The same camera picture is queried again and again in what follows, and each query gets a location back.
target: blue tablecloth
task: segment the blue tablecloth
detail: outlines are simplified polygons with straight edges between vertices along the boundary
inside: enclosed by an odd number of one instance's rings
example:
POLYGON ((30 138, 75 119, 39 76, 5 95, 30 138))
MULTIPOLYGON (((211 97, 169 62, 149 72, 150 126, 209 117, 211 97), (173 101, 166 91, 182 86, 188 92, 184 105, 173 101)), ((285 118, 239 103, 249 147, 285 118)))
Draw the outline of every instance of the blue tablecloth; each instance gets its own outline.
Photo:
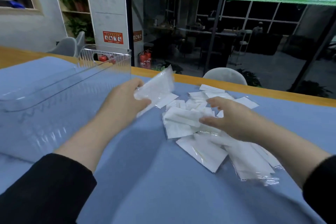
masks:
MULTIPOLYGON (((70 67, 73 64, 48 57, 1 69, 0 93, 70 67), (36 70, 40 73, 31 75, 36 70)), ((199 91, 195 85, 175 83, 174 93, 180 99, 187 100, 187 92, 195 91, 199 91)), ((245 96, 229 93, 236 98, 245 96)), ((249 98, 260 105, 254 109, 259 114, 336 153, 336 108, 249 98)), ((163 111, 151 109, 106 147, 94 174, 98 185, 78 223, 323 223, 284 170, 276 172, 280 184, 269 187, 239 181, 228 159, 216 174, 209 172, 175 142, 166 140, 163 111)), ((0 156, 0 192, 30 166, 0 156)))

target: transparent plastic box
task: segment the transparent plastic box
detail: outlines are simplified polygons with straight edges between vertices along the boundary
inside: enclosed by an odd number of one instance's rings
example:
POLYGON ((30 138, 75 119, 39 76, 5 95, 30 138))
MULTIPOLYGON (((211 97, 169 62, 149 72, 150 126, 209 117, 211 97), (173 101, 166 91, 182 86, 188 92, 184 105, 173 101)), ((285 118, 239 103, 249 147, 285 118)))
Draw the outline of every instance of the transparent plastic box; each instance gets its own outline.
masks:
POLYGON ((130 50, 86 45, 73 69, 0 96, 0 153, 39 160, 84 126, 113 87, 130 79, 130 50), (96 62, 95 55, 108 60, 96 62))

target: left hand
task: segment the left hand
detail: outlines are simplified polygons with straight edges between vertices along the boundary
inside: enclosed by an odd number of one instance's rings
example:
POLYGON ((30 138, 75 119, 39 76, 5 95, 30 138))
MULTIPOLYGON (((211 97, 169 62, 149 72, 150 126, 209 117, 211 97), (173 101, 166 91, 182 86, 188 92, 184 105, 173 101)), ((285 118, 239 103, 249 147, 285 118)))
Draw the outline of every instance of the left hand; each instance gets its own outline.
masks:
POLYGON ((111 128, 111 133, 119 133, 134 120, 138 112, 151 103, 150 99, 136 100, 134 98, 134 91, 143 84, 141 79, 134 78, 114 87, 94 119, 101 126, 111 128))

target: person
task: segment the person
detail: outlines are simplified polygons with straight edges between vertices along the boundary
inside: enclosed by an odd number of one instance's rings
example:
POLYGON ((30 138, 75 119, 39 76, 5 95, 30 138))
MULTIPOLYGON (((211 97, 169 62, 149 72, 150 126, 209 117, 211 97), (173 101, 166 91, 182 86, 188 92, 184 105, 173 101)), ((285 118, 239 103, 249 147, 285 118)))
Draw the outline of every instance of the person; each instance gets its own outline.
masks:
MULTIPOLYGON (((0 195, 0 222, 75 223, 96 186, 93 172, 104 148, 151 102, 134 99, 134 90, 142 85, 140 79, 133 79, 115 87, 86 126, 0 195)), ((273 153, 303 189, 307 203, 327 223, 334 223, 335 156, 242 104, 220 97, 207 101, 223 110, 224 118, 203 117, 201 123, 273 153)))
POLYGON ((259 21, 258 26, 252 29, 252 34, 258 35, 261 34, 262 32, 263 32, 263 22, 259 21))

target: red sign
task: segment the red sign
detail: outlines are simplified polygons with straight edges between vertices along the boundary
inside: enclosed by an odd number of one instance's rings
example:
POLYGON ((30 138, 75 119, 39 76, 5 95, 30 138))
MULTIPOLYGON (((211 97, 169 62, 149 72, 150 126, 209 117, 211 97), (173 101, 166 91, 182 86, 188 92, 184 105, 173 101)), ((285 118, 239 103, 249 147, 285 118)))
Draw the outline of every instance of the red sign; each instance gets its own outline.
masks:
POLYGON ((124 44, 123 33, 103 31, 104 42, 112 44, 124 44))
POLYGON ((133 31, 133 42, 138 42, 142 40, 142 30, 133 31))

